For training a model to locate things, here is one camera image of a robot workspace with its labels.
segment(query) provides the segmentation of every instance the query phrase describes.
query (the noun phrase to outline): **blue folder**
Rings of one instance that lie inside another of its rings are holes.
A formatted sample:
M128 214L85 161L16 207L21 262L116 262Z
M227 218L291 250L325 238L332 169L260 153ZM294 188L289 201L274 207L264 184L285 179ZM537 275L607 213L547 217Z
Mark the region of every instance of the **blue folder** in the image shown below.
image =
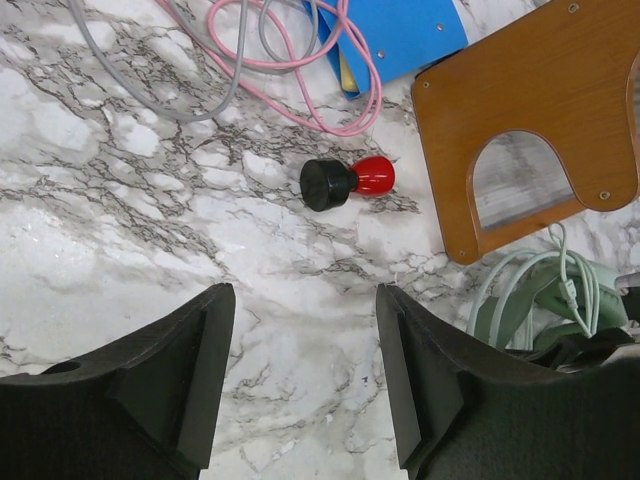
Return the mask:
M337 5L337 0L325 2ZM303 3L310 11L309 3ZM468 45L453 0L351 0L348 13L369 45L382 83L427 67ZM320 9L318 37L323 43L336 20L335 15ZM368 92L369 68L346 33L327 55L338 79L340 53L358 87L357 92L345 91L347 97Z

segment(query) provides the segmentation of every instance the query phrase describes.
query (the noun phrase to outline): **marble countertop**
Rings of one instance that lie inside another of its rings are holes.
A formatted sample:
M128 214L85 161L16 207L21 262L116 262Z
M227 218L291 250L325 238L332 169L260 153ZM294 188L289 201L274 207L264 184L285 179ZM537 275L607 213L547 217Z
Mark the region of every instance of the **marble countertop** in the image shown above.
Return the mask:
M212 106L224 91L215 75L198 75L204 56L153 1L81 3L101 48L161 100ZM186 3L196 13L207 5ZM456 0L471 41L541 3ZM222 19L228 39L236 18ZM354 138L292 126L245 93L215 122L177 125L123 93L64 1L1 2L0 19L0 375L38 373L231 282L231 356L201 478L406 478L375 287L397 282L462 326L478 278L495 261L461 267L444 253L411 78L385 89L380 119ZM305 75L328 118L362 106L343 98L326 64ZM291 78L256 82L302 109ZM526 148L496 149L496 157L528 158ZM395 162L392 195L352 198L323 214L303 206L306 160L376 153ZM565 223L572 249L625 272L640 265L637 203ZM549 246L544 232L518 244Z

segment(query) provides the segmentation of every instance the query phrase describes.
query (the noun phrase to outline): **cord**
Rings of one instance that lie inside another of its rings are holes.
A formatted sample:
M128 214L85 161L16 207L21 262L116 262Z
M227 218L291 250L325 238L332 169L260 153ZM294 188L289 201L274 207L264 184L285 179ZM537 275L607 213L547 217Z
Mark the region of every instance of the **cord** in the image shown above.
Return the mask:
M562 236L558 237L552 227L558 225L562 231ZM502 291L498 303L493 312L491 319L491 327L489 330L489 345L496 347L498 343L498 334L500 332L500 323L502 321L502 315L506 306L509 296L515 289L518 282L526 275L531 268L540 262L548 261L551 258L558 258L558 268L560 273L560 291L563 299L567 302L569 309L571 310L573 320L580 325L587 337L595 335L598 329L598 316L600 314L600 284L598 283L598 276L591 265L582 255L568 250L566 241L566 228L562 224L553 224L548 228L549 236L554 242L556 249L549 252L536 253L533 250L516 250L507 255L502 261L500 261L492 270L485 281L480 286L478 294L471 308L469 315L469 323L467 325L467 332L471 335L475 333L476 323L478 318L478 311L484 299L484 296L493 282L495 277L502 271L502 269L510 263L514 258L519 256L532 256L526 262L524 262L518 270L510 277L505 289ZM585 299L585 316L580 315L579 306L577 302L577 292L575 284L572 279L567 275L567 263L575 265L578 268L580 278L583 284L583 295ZM526 348L533 348L533 316L531 312L527 316L526 320Z
M149 99L137 87L132 85L100 50L95 40L91 36L89 29L87 28L86 21L84 19L80 6L77 3L77 0L68 0L68 4L71 10L71 14L78 24L78 28L80 29L82 36L85 38L87 44L89 45L89 48L94 53L98 61L102 64L102 66L107 70L107 72L109 72L114 80L116 80L116 82L118 82L133 98L135 98L145 107L153 110L158 115L185 123L210 120L220 114L229 105L237 91L238 86L241 86L252 95L263 100L272 109L287 117L288 119L313 130L323 131L336 136L349 137L363 133L371 125L373 125L376 118L378 117L380 109L382 107L382 82L373 62L369 47L367 46L366 40L362 35L362 32L347 16L349 0L338 0L338 4L335 8L320 0L304 0L309 2L311 7L312 35L311 41L307 46L305 54L299 59L295 57L295 53L293 51L293 43L289 35L287 34L284 25L269 9L273 0L265 0L264 3L261 3L259 0L219 0L211 6L206 18L207 30L211 38L206 38L192 27L191 22L181 12L180 7L176 4L175 0L155 1L162 8L164 8L164 10L169 15L171 15L171 17L182 27L182 29L205 50L205 52L213 59L213 61L227 75L231 77L231 83L225 97L216 108L207 113L203 113L200 115L185 114L177 112L175 110L167 109L162 105L159 105L157 102ZM220 11L220 9L228 6L230 3L237 2L240 2L240 23L238 28L238 42L236 52L232 52L222 44L222 41L218 37L214 27L214 20L216 14ZM261 62L244 58L244 45L247 32L247 15L249 7L258 8L260 10L258 21L259 37L263 47L265 48L269 56L274 60L273 62ZM327 42L316 53L312 53L315 47L319 28L318 8L323 8L324 10L327 10L328 12L336 15L337 21L336 26L333 29L331 36L329 37ZM287 53L289 55L288 60L279 57L273 51L267 41L265 34L265 21L267 17L269 17L269 19L273 22L282 36L282 39L287 48ZM342 33L347 34L349 39L356 47L358 53L362 56L367 66L369 67L371 91L369 94L367 106L365 107L365 111L362 113L362 115L360 115L360 117L358 117L350 124L341 127L333 127L323 121L322 117L319 115L315 106L313 105L313 101L311 100L311 96L300 72L300 67L308 65L318 58L324 56L336 45L338 38ZM274 100L266 96L263 92L251 86L249 83L243 81L241 78L243 69L268 74L284 74L288 72L294 72L298 80L302 95L305 99L305 103L307 104L309 112L311 113L311 117L314 121L289 112L287 107L275 102Z

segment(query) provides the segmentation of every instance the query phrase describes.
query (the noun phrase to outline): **cable connector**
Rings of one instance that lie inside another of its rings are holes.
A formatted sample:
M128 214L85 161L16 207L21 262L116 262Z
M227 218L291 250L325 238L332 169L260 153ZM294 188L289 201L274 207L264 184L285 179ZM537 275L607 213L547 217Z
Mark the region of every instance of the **cable connector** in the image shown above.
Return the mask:
M566 282L558 282L560 285L560 293L562 298L564 298L565 302L571 310L577 310L578 308L578 292L576 290L576 285L573 283L572 279L568 279Z

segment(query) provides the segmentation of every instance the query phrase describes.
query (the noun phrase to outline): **wooden panel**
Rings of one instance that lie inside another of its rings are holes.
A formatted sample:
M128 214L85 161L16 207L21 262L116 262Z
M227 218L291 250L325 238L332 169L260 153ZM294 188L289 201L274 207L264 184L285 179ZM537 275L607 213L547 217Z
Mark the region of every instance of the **wooden panel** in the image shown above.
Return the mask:
M414 108L451 258L468 264L584 207L610 211L637 197L639 52L638 0L554 0L417 77ZM552 146L577 201L485 232L473 169L492 138L514 130Z

